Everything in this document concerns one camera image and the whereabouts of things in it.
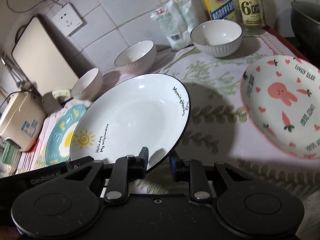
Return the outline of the beige cutting board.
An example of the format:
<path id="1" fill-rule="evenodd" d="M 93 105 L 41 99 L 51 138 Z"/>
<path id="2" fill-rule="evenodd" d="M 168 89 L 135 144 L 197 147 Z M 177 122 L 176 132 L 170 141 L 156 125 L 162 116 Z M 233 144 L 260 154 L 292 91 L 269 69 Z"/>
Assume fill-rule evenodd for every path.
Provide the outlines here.
<path id="1" fill-rule="evenodd" d="M 79 79 L 37 16 L 30 19 L 11 56 L 40 95 L 70 90 Z"/>

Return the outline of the white wall socket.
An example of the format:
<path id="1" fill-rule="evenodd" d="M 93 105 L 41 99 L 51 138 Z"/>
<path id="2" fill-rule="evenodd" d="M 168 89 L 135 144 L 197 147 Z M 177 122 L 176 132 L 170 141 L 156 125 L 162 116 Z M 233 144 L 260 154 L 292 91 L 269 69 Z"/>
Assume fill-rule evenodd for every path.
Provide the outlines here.
<path id="1" fill-rule="evenodd" d="M 64 35 L 70 36 L 84 25 L 84 21 L 71 3 L 67 3 L 52 18 L 53 24 Z"/>

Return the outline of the hanging metal utensils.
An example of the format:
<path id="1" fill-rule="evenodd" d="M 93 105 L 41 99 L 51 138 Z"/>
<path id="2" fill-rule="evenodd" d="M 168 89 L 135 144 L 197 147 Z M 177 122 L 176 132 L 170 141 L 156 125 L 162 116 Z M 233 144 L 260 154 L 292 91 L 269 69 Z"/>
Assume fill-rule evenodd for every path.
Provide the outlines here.
<path id="1" fill-rule="evenodd" d="M 26 75 L 23 74 L 19 66 L 13 63 L 13 61 L 6 55 L 6 53 L 1 53 L 1 63 L 8 69 L 17 88 L 25 91 L 32 89 L 33 84 L 29 81 Z"/>

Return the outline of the small white ribbed bowl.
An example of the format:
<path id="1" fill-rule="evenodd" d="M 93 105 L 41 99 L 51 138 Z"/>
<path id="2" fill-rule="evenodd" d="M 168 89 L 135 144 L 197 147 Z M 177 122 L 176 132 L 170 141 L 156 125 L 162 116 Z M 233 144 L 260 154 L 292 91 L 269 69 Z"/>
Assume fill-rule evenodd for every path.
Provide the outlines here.
<path id="1" fill-rule="evenodd" d="M 71 96 L 82 101 L 91 101 L 101 92 L 102 86 L 103 74 L 98 67 L 95 67 L 80 77 L 71 90 Z"/>

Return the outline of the pink rabbit print plate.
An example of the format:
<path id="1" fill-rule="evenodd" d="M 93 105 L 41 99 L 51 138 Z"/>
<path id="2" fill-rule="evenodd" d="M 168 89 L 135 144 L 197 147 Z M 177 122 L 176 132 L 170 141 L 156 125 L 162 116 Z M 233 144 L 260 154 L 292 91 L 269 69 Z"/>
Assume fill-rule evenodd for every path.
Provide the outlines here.
<path id="1" fill-rule="evenodd" d="M 319 158 L 319 69 L 295 56 L 276 55 L 243 73 L 242 103 L 257 129 L 277 149 Z"/>

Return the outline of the large white ribbed bowl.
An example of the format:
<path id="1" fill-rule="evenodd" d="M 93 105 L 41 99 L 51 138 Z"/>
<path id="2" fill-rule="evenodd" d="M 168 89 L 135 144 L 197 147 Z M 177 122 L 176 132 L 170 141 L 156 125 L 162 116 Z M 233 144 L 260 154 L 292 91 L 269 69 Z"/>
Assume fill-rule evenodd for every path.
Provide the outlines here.
<path id="1" fill-rule="evenodd" d="M 230 20 L 210 20 L 197 25 L 190 33 L 196 48 L 213 57 L 227 57 L 242 43 L 243 30 Z"/>

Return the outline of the white sun print plate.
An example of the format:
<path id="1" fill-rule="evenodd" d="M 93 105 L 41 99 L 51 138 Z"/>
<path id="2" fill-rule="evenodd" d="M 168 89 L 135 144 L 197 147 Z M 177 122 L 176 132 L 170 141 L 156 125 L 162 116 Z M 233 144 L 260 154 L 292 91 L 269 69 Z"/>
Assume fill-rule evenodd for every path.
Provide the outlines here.
<path id="1" fill-rule="evenodd" d="M 179 79 L 167 74 L 130 78 L 89 107 L 73 133 L 70 159 L 90 156 L 113 164 L 147 147 L 151 172 L 178 145 L 189 119 L 190 95 Z"/>

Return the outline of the floral pink table cloth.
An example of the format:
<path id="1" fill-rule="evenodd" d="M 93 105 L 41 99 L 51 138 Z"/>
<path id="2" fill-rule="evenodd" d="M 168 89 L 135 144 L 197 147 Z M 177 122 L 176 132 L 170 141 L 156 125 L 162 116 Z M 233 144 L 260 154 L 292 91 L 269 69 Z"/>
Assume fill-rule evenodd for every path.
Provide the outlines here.
<path id="1" fill-rule="evenodd" d="M 227 59 L 216 59 L 196 47 L 174 54 L 172 62 L 157 73 L 179 79 L 190 95 L 190 119 L 176 151 L 181 159 L 196 159 L 204 166 L 228 163 L 247 173 L 282 187 L 297 196 L 319 190 L 319 158 L 301 159 L 272 145 L 249 118 L 241 100 L 240 84 L 246 68 L 276 53 L 262 38 L 246 37 L 240 48 Z M 49 136 L 59 119 L 45 121 L 38 155 L 47 167 L 45 151 Z M 144 179 L 130 184 L 130 191 L 166 194 L 187 191 L 170 174 L 169 155 Z"/>

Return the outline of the black wok with lid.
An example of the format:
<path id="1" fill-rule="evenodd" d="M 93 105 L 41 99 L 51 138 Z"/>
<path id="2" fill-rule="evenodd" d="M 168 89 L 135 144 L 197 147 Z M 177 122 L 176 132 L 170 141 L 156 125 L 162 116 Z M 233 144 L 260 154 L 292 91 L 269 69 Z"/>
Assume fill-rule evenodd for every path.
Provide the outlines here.
<path id="1" fill-rule="evenodd" d="M 310 46 L 319 46 L 319 4 L 291 3 L 291 27 L 296 38 Z"/>

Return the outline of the clear white vinegar bottle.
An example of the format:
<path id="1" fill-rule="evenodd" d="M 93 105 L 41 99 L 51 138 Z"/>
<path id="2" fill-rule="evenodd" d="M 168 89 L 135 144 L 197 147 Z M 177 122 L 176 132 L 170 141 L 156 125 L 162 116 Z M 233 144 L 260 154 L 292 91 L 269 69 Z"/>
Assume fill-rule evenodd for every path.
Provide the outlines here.
<path id="1" fill-rule="evenodd" d="M 236 0 L 240 22 L 248 36 L 259 36 L 263 32 L 259 0 Z"/>

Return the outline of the white salt bag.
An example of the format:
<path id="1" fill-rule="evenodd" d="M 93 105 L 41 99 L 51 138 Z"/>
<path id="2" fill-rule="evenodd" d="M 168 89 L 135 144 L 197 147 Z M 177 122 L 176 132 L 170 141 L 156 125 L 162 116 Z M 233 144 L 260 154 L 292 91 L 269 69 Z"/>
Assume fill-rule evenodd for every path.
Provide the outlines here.
<path id="1" fill-rule="evenodd" d="M 173 0 L 155 9 L 150 18 L 158 23 L 172 50 L 189 46 L 190 42 L 186 38 L 187 24 Z"/>

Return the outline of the blue fried egg plate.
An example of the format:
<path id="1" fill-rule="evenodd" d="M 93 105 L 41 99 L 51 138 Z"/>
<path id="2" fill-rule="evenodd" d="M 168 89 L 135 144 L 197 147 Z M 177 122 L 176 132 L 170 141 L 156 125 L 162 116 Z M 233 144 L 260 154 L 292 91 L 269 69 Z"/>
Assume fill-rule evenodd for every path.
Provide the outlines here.
<path id="1" fill-rule="evenodd" d="M 47 141 L 45 151 L 47 166 L 69 159 L 73 133 L 86 111 L 84 105 L 75 105 L 58 120 Z"/>

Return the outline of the white rice cooker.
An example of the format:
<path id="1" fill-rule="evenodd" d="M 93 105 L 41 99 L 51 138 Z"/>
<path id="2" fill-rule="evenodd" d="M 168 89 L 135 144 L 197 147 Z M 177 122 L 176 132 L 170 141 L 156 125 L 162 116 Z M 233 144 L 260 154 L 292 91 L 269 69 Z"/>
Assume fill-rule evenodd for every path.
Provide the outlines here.
<path id="1" fill-rule="evenodd" d="M 35 143 L 46 116 L 33 93 L 20 91 L 11 98 L 1 116 L 1 138 L 26 152 Z"/>

